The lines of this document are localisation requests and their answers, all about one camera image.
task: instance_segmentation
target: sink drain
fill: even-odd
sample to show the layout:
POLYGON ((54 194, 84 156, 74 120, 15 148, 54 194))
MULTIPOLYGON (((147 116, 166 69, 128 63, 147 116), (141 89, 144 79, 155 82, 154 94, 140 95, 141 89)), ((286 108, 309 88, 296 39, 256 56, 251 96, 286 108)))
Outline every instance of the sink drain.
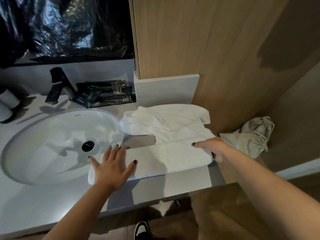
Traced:
POLYGON ((84 152, 90 152, 92 149, 94 148, 94 142, 93 141, 86 141, 85 143, 83 143, 82 145, 82 150, 84 152))

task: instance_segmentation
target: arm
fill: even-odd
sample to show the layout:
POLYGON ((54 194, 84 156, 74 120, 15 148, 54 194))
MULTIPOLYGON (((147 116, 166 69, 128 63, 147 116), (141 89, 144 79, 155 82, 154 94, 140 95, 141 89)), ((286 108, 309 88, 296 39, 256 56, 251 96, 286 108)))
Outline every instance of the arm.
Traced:
POLYGON ((95 170, 94 185, 69 210, 69 212, 50 230, 43 240, 88 239, 91 226, 97 219, 109 196, 119 189, 135 169, 134 162, 121 169, 126 146, 120 150, 110 146, 103 156, 102 164, 90 157, 95 170))
POLYGON ((234 171, 248 198, 279 234, 289 239, 319 239, 320 203, 264 168, 248 155, 215 137, 197 142, 234 171))

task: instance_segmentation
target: wooden wall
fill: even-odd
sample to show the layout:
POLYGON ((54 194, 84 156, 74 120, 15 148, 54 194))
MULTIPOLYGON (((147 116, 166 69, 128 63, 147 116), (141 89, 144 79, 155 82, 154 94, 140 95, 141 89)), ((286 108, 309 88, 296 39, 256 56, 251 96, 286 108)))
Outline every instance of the wooden wall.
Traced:
POLYGON ((139 76, 199 74, 208 128, 235 130, 320 60, 319 2, 133 0, 139 76))
POLYGON ((277 172, 320 158, 320 62, 267 113, 275 124, 269 150, 261 154, 277 172))

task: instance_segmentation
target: left hand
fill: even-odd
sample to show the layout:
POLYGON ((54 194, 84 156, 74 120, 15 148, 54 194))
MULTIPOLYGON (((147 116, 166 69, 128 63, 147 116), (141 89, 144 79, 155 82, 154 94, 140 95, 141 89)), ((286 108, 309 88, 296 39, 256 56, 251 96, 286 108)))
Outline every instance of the left hand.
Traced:
POLYGON ((103 155, 102 163, 98 163, 94 157, 90 157, 91 165, 95 172, 94 185, 99 185, 105 189, 115 191, 119 189, 133 173, 136 165, 132 161, 126 170, 122 170, 122 163, 126 155, 126 145, 119 150, 119 146, 115 146, 106 150, 103 155))

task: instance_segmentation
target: hand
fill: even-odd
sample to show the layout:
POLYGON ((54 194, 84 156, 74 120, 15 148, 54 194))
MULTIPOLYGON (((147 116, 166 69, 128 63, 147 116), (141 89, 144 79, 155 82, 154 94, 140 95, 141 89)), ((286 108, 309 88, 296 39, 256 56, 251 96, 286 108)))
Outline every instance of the hand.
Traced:
POLYGON ((224 159, 224 152, 230 147, 221 138, 214 137, 204 141, 199 141, 194 144, 196 148, 207 148, 213 153, 216 161, 222 163, 224 159))
POLYGON ((109 146, 103 155, 101 164, 94 157, 90 157, 91 165, 95 172, 94 185, 99 185, 112 191, 119 189, 128 180, 136 167, 132 161, 127 169, 123 170, 122 165, 125 155, 126 146, 123 145, 119 150, 117 145, 113 150, 112 146, 109 146))

